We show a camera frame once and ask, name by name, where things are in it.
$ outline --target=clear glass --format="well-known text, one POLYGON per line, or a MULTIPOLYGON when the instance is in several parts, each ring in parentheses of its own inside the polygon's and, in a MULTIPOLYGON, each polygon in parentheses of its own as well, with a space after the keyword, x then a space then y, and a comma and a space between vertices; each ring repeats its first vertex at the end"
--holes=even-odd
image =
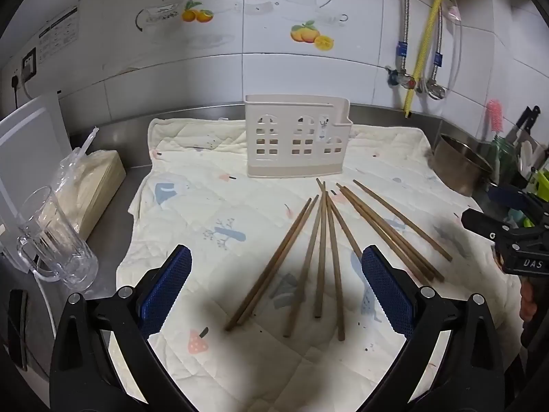
POLYGON ((38 189, 23 202, 17 222, 22 233, 18 253, 39 278, 49 282, 62 280, 75 291, 89 288, 97 275, 97 257, 67 220, 50 187, 38 189), (24 249, 28 245, 35 248, 53 275, 36 265, 24 249))

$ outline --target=stainless steel countertop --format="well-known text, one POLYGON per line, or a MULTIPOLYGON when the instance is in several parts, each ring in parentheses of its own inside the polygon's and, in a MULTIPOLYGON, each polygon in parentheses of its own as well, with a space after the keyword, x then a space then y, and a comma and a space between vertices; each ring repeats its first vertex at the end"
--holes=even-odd
MULTIPOLYGON (((86 299, 108 297, 116 292, 116 269, 126 255, 132 237, 133 217, 128 213, 128 208, 150 169, 150 165, 126 169, 126 178, 87 240, 97 255, 99 271, 95 281, 84 292, 86 299)), ((42 286, 50 303, 54 321, 59 323, 70 291, 62 282, 42 283, 42 286)), ((0 277, 0 334, 5 340, 9 292, 15 288, 28 292, 25 330, 28 364, 35 372, 46 377, 49 373, 54 342, 46 304, 32 274, 23 274, 6 262, 0 277)))

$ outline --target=wooden chopstick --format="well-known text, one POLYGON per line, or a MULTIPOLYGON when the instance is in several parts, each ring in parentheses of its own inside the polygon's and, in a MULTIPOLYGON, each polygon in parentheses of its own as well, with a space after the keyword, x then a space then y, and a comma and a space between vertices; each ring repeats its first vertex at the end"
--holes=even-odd
POLYGON ((441 282, 444 282, 444 277, 440 272, 432 266, 427 259, 422 256, 418 250, 414 248, 411 243, 406 240, 402 235, 395 231, 395 229, 388 224, 380 215, 377 214, 370 206, 368 206, 363 200, 361 200, 353 191, 348 187, 345 187, 347 191, 351 193, 356 202, 359 203, 362 208, 370 215, 373 220, 381 226, 381 228, 391 237, 391 239, 398 245, 400 248, 408 254, 411 260, 415 261, 418 268, 425 274, 429 281, 432 281, 433 278, 437 278, 441 282))
POLYGON ((364 218, 372 228, 377 232, 377 234, 383 239, 383 241, 393 250, 393 252, 399 257, 400 260, 406 265, 406 267, 410 270, 410 272, 414 275, 416 279, 419 280, 419 283, 422 285, 428 285, 426 277, 423 275, 421 271, 417 268, 416 264, 398 247, 396 243, 391 240, 391 237, 389 237, 383 229, 381 229, 380 226, 372 219, 370 216, 366 213, 365 210, 361 207, 360 204, 358 204, 355 199, 350 195, 349 190, 345 190, 345 188, 341 189, 341 193, 347 198, 352 206, 355 208, 355 210, 361 215, 362 218, 364 218))
POLYGON ((434 278, 434 274, 429 271, 421 259, 418 259, 414 252, 411 250, 411 245, 403 239, 387 222, 377 215, 366 203, 364 203, 355 193, 353 193, 348 187, 343 187, 342 190, 346 191, 353 200, 360 206, 360 208, 387 234, 387 236, 402 250, 402 252, 414 263, 416 268, 424 275, 424 277, 430 282, 434 278))
POLYGON ((349 240, 349 244, 351 245, 352 250, 355 252, 356 256, 359 258, 359 261, 360 261, 362 259, 362 251, 360 250, 358 243, 356 243, 356 240, 352 236, 351 231, 347 226, 347 223, 345 223, 345 220, 343 220, 343 217, 339 213, 339 210, 336 207, 336 204, 331 200, 331 198, 328 198, 328 202, 330 203, 331 211, 334 213, 334 215, 338 219, 341 229, 343 229, 343 232, 345 232, 345 235, 347 236, 347 240, 349 240))
POLYGON ((322 302, 324 299, 324 278, 326 272, 326 184, 322 185, 322 214, 320 215, 320 248, 318 249, 318 273, 316 279, 315 318, 322 317, 322 302))
POLYGON ((343 288, 341 286, 341 268, 339 266, 338 239, 334 227, 334 216, 331 213, 331 200, 328 192, 326 194, 326 211, 328 215, 328 226, 330 228, 331 259, 334 265, 334 282, 336 283, 336 308, 338 323, 338 340, 345 340, 345 315, 343 311, 343 288))
POLYGON ((303 229, 303 226, 305 225, 305 223, 307 223, 307 219, 311 215, 312 208, 315 206, 315 203, 317 202, 317 200, 318 200, 318 195, 315 196, 312 203, 308 206, 307 210, 305 211, 305 214, 301 218, 301 221, 297 225, 297 228, 295 229, 293 235, 290 237, 290 239, 288 240, 287 245, 285 246, 284 250, 282 251, 282 254, 278 258, 278 260, 275 262, 275 264, 273 265, 271 272, 265 278, 265 282, 259 288, 257 294, 254 296, 254 298, 252 299, 250 304, 246 307, 246 309, 242 313, 241 323, 243 323, 246 319, 248 319, 252 315, 252 313, 254 312, 254 308, 257 306, 257 303, 260 301, 261 296, 263 296, 263 293, 265 293, 265 291, 267 290, 269 284, 271 283, 271 280, 273 280, 273 277, 277 273, 278 269, 282 266, 282 262, 284 262, 284 259, 286 258, 286 256, 290 252, 290 249, 292 249, 292 245, 295 243, 295 241, 297 239, 297 236, 299 235, 299 233, 303 229))
POLYGON ((320 217, 322 216, 322 203, 323 198, 320 200, 320 203, 318 205, 318 211, 315 217, 315 224, 312 227, 311 238, 309 239, 309 244, 307 247, 307 253, 305 254, 303 267, 301 267, 301 274, 299 275, 299 280, 297 281, 297 289, 295 290, 294 300, 292 302, 290 313, 288 314, 288 319, 286 320, 284 333, 282 334, 282 336, 284 336, 285 338, 289 338, 292 335, 295 327, 295 321, 297 319, 297 315, 299 314, 299 309, 301 308, 301 302, 303 302, 305 283, 307 282, 308 271, 311 266, 312 253, 315 249, 316 236, 318 234, 318 226, 320 224, 320 217))
POLYGON ((410 226, 414 231, 416 231, 422 238, 424 238, 427 242, 429 242, 429 244, 434 249, 436 249, 440 254, 442 254, 446 260, 448 260, 449 262, 452 261, 452 256, 449 255, 449 253, 446 252, 446 250, 441 245, 439 245, 435 240, 433 240, 430 236, 428 236, 422 229, 420 229, 412 220, 410 220, 404 214, 400 213, 396 208, 391 206, 383 198, 381 198, 374 191, 367 188, 360 181, 356 181, 356 180, 352 180, 352 181, 356 185, 358 185, 364 192, 366 192, 372 198, 375 198, 377 201, 379 201, 381 204, 383 204, 387 209, 389 209, 392 213, 394 213, 398 218, 400 218, 404 222, 404 224, 410 226))
POLYGON ((307 200, 307 202, 305 203, 305 206, 303 206, 303 209, 301 209, 301 212, 299 213, 299 215, 297 216, 297 218, 295 219, 293 224, 288 229, 288 232, 286 232, 286 235, 282 239, 281 244, 278 246, 276 251, 274 251, 274 254, 271 257, 271 260, 269 260, 269 262, 265 266, 265 269, 260 274, 260 276, 257 278, 257 281, 254 283, 252 288, 248 291, 248 294, 246 294, 246 297, 241 302, 240 306, 237 308, 237 310, 234 312, 232 317, 226 323, 226 325, 225 325, 225 330, 226 331, 230 331, 234 328, 234 326, 237 324, 238 320, 242 316, 242 313, 246 310, 246 308, 248 307, 248 305, 250 304, 250 302, 252 301, 254 296, 257 294, 257 292, 259 291, 259 289, 261 288, 261 286, 263 285, 263 283, 267 279, 269 273, 271 272, 271 269, 274 267, 274 265, 276 264, 278 258, 281 256, 282 252, 284 251, 284 248, 286 247, 286 245, 290 241, 290 238, 292 237, 292 235, 294 234, 294 232, 297 229, 298 225, 300 224, 301 219, 303 218, 303 215, 307 211, 307 208, 310 204, 311 204, 311 199, 309 198, 307 200))

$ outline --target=metal pot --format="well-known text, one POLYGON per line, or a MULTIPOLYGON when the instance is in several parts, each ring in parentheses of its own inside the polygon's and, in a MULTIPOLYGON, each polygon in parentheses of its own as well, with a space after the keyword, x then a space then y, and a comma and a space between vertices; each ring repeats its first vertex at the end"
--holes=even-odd
POLYGON ((465 196, 492 174, 492 167, 468 146, 446 134, 440 135, 433 157, 433 170, 450 189, 465 196))

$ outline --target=orange fruit decal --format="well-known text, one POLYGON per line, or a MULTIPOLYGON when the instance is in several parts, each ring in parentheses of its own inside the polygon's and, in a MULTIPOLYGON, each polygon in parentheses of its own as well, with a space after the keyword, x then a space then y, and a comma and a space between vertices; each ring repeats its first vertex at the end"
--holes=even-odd
POLYGON ((330 51, 330 49, 334 47, 334 39, 327 35, 319 35, 315 38, 315 46, 320 49, 320 51, 330 51))
POLYGON ((202 353, 208 350, 208 343, 203 340, 204 336, 208 333, 208 327, 202 330, 201 334, 198 334, 198 331, 191 330, 189 337, 189 344, 187 345, 187 350, 191 355, 196 355, 197 353, 202 353))
POLYGON ((290 31, 290 37, 292 37, 295 42, 302 42, 303 38, 301 38, 301 31, 303 29, 303 26, 301 26, 300 24, 292 26, 292 30, 290 31))
POLYGON ((201 6, 201 5, 202 3, 199 1, 189 0, 185 4, 185 10, 181 14, 181 18, 183 19, 183 21, 191 22, 193 20, 198 20, 198 21, 201 21, 202 23, 204 23, 205 21, 210 21, 213 18, 213 13, 211 11, 205 11, 204 9, 202 10, 193 9, 196 6, 201 6), (202 12, 207 12, 208 16, 211 15, 211 17, 209 17, 209 19, 207 20, 199 20, 198 17, 202 12))
POLYGON ((197 20, 200 23, 208 23, 211 19, 213 19, 213 12, 206 9, 202 9, 197 15, 197 20))
POLYGON ((181 18, 183 19, 183 21, 187 21, 187 22, 190 22, 190 21, 193 21, 195 18, 197 18, 197 15, 194 13, 194 11, 185 11, 181 14, 181 18))
POLYGON ((334 47, 334 40, 327 35, 320 35, 314 20, 292 26, 290 37, 294 42, 314 43, 320 51, 330 51, 334 47))

